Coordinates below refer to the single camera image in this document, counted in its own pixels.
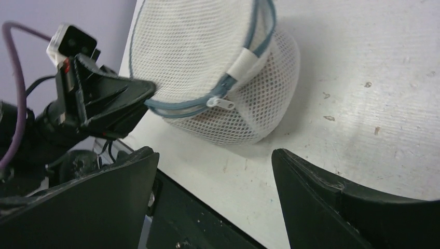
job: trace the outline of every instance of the table surface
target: table surface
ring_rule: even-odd
[[[374,189],[438,199],[440,1],[274,2],[301,51],[299,83],[275,131],[256,145],[218,147],[148,112],[123,141],[160,152],[162,171],[268,248],[289,247],[276,148]]]

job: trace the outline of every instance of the wire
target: wire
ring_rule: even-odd
[[[32,85],[30,85],[27,89],[26,89],[26,97],[29,96],[29,94],[31,94],[31,92],[33,90],[35,90],[35,88],[38,87],[38,85],[40,85],[41,83],[43,83],[44,81],[48,80],[48,79],[53,79],[55,78],[55,75],[48,75],[48,76],[44,76],[41,77],[40,79],[34,81],[32,83]]]
[[[114,162],[116,162],[116,160],[115,160],[115,158],[113,157],[113,154],[112,154],[112,147],[113,147],[113,141],[110,141],[109,143],[108,143],[108,156],[110,157],[110,159],[113,161],[113,163]]]
[[[43,40],[50,42],[50,37],[44,35],[36,30],[26,27],[16,22],[5,22],[2,25],[3,39],[5,40],[6,48],[12,63],[13,72],[15,75],[17,87],[17,124],[15,133],[12,137],[12,142],[0,160],[0,171],[8,166],[20,147],[21,139],[23,138],[24,128],[26,125],[26,85],[24,84],[23,69],[21,68],[20,58],[18,57],[17,49],[12,38],[12,29],[18,29],[27,32],[31,35],[37,36]]]

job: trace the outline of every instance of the white zipper pull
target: white zipper pull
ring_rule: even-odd
[[[207,107],[218,106],[226,110],[233,110],[235,103],[229,100],[220,99],[219,97],[212,97],[207,101]]]

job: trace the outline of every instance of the gray wall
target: gray wall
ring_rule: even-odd
[[[0,23],[14,20],[52,36],[62,22],[76,25],[98,40],[102,51],[98,65],[119,71],[136,0],[1,0]],[[13,33],[23,67],[26,86],[55,67],[46,56],[47,43],[15,31]],[[39,114],[56,99],[54,82],[45,82],[27,99],[27,105]],[[0,99],[16,103],[15,80],[3,39],[0,40]],[[92,148],[92,139],[78,147]]]

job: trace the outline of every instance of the white mesh bag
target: white mesh bag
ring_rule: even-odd
[[[173,126],[215,144],[256,143],[281,121],[299,74],[295,41],[272,0],[145,0],[130,46],[145,102]]]

